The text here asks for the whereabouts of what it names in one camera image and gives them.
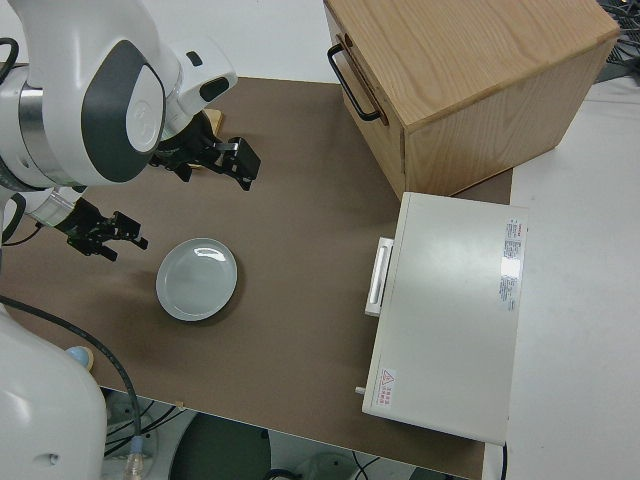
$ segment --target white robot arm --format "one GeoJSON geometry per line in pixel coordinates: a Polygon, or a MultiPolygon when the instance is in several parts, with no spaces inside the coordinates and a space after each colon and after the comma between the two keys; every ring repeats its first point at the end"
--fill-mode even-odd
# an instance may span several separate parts
{"type": "MultiPolygon", "coordinates": [[[[0,84],[0,205],[15,192],[42,198],[42,190],[60,186],[80,191],[127,182],[147,164],[183,181],[190,164],[201,164],[250,188],[260,160],[242,138],[220,142],[202,113],[237,82],[211,39],[165,45],[137,1],[9,3],[31,62],[12,68],[0,84]]],[[[73,217],[63,228],[44,224],[69,235],[84,254],[114,260],[103,246],[110,239],[146,247],[139,224],[122,213],[102,217],[84,200],[77,209],[87,214],[75,219],[95,225],[75,228],[73,217]]]]}
{"type": "MultiPolygon", "coordinates": [[[[113,260],[103,242],[145,248],[146,240],[126,216],[102,217],[81,198],[85,187],[127,182],[147,164],[188,181],[189,164],[201,164],[249,189],[260,160],[241,138],[215,138],[202,113],[237,80],[211,40],[165,45],[136,0],[9,4],[30,63],[14,65],[17,45],[0,39],[12,48],[0,63],[0,221],[5,204],[21,198],[18,213],[113,260]]],[[[92,377],[2,305],[0,345],[0,476],[98,478],[106,419],[92,377]]]]}

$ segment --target ceramic plate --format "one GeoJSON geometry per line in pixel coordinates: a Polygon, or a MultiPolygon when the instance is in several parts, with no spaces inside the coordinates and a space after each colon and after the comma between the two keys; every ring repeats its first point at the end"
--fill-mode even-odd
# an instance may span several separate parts
{"type": "Polygon", "coordinates": [[[218,312],[231,298],[238,270],[229,249],[210,238],[194,238],[169,252],[158,270],[156,292],[162,307],[188,322],[218,312]]]}

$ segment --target brown table surface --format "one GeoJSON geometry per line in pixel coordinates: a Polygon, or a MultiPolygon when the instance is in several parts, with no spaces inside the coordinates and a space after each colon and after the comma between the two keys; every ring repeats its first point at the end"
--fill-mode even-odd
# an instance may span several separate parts
{"type": "MultiPolygon", "coordinates": [[[[148,250],[112,242],[119,258],[110,263],[47,229],[6,249],[0,291],[93,333],[145,397],[480,478],[482,443],[366,415],[354,393],[366,384],[376,332],[364,304],[377,241],[394,235],[400,203],[339,86],[241,79],[214,106],[225,114],[221,136],[246,137],[262,158],[250,192],[210,171],[185,184],[151,167],[127,185],[90,189],[103,214],[142,223],[148,250]],[[183,323],[161,308],[155,277],[164,256],[194,237],[231,249],[238,283],[214,317],[183,323]]],[[[462,196],[508,202],[509,188],[505,174],[462,196]]],[[[23,221],[20,233],[32,226],[23,221]]],[[[63,348],[78,344],[12,314],[63,348]]],[[[99,356],[93,373],[122,388],[99,356]]]]}

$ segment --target black handle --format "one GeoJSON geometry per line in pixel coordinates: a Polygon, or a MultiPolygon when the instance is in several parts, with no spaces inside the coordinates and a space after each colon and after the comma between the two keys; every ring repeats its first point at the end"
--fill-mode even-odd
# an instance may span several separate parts
{"type": "Polygon", "coordinates": [[[344,50],[344,47],[340,43],[338,43],[337,45],[334,45],[329,49],[329,51],[327,52],[327,57],[329,58],[329,65],[331,65],[331,68],[333,68],[333,71],[335,72],[336,77],[338,77],[338,81],[340,82],[340,85],[342,85],[344,92],[347,94],[347,97],[349,97],[349,100],[351,100],[351,104],[353,105],[353,108],[356,109],[356,113],[358,114],[358,116],[365,122],[371,122],[373,120],[380,118],[379,110],[375,110],[371,113],[365,113],[364,110],[362,110],[362,107],[356,100],[356,97],[353,95],[351,88],[349,88],[349,85],[347,85],[347,81],[342,76],[342,73],[340,72],[338,65],[336,65],[336,62],[333,60],[334,55],[342,52],[343,50],[344,50]]]}

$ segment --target metal handle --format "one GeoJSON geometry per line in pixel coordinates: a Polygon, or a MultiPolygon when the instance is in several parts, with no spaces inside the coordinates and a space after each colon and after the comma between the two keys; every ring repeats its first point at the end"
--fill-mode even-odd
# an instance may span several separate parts
{"type": "Polygon", "coordinates": [[[358,103],[358,100],[356,100],[356,97],[353,95],[351,88],[349,88],[347,81],[345,80],[344,76],[340,72],[340,69],[338,68],[338,65],[336,64],[333,57],[337,53],[342,52],[343,50],[344,50],[344,47],[340,43],[338,43],[337,45],[334,45],[329,49],[329,51],[327,52],[327,57],[329,58],[329,65],[331,65],[331,68],[335,72],[336,77],[338,77],[338,81],[340,82],[340,85],[342,85],[344,92],[347,94],[347,97],[349,97],[349,100],[351,101],[353,108],[356,109],[356,113],[358,114],[358,116],[365,122],[371,122],[373,120],[380,118],[379,110],[375,110],[371,113],[365,113],[364,110],[362,110],[362,107],[358,103]]]}
{"type": "Polygon", "coordinates": [[[364,312],[372,317],[379,317],[380,311],[382,310],[382,297],[384,294],[384,286],[387,283],[387,271],[389,270],[392,248],[392,239],[380,237],[380,240],[378,240],[376,260],[373,264],[373,272],[371,273],[371,285],[369,286],[369,295],[367,295],[367,305],[364,309],[364,312]]]}

